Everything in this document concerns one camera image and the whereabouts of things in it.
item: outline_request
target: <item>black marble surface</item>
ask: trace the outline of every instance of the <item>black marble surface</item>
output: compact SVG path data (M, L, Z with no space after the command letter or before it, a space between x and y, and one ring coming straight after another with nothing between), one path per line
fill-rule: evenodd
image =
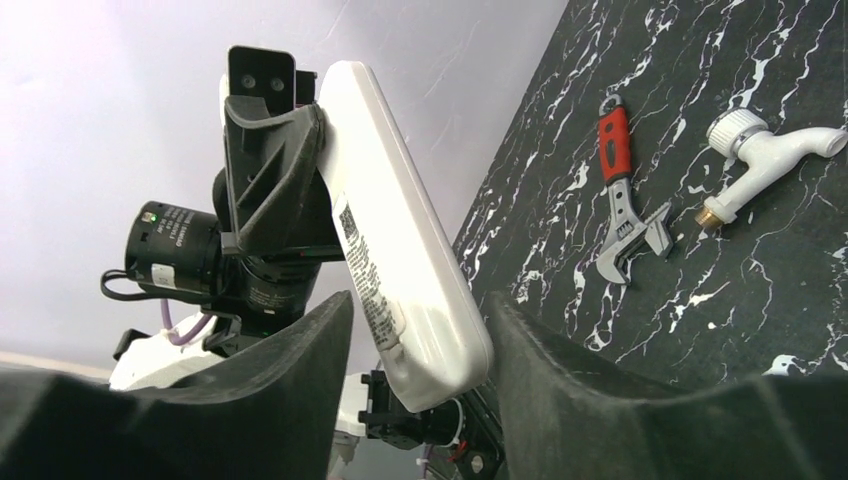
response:
M475 298L509 291L563 337L688 389L848 373L848 153L806 157L715 235L694 221L746 171L707 146L709 124L742 106L776 133L845 128L846 64L842 1L570 1L455 243ZM593 265L614 91L636 209L670 200L676 240L667 259L643 247L627 287Z

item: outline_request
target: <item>adjustable wrench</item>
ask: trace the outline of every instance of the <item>adjustable wrench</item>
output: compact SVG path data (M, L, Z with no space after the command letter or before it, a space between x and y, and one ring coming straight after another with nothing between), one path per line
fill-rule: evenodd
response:
M621 96L607 97L598 113L601 170L610 201L610 226L595 265L608 281L626 285L630 279L622 267L643 243L661 257L671 251L673 243L665 226L671 202L660 205L644 222L636 215L630 196L630 130Z

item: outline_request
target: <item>faucet knob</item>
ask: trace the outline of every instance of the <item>faucet knob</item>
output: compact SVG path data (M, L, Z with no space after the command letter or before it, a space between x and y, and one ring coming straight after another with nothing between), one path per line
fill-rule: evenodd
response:
M707 141L727 158L736 157L739 146L752 133L768 130L765 120L745 108L733 108L716 118L707 129Z

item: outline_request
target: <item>white wall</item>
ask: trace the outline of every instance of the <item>white wall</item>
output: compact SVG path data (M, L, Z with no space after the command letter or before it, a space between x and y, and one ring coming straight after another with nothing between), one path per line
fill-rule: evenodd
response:
M98 278L122 266L145 201L211 211L233 44L319 74L371 64L453 238L564 8L529 5L0 0L0 349L111 368L123 330L158 328L154 302L107 300ZM350 286L325 268L313 304ZM350 367L364 370L360 320Z

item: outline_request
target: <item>red wrench handle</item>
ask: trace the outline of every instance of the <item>red wrench handle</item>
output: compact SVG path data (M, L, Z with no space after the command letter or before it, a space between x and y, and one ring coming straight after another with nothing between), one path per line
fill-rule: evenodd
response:
M601 116L598 125L601 150L601 170L604 182L610 183L622 177L629 177L630 169L630 129L627 126L627 114L623 105L616 105L609 113Z

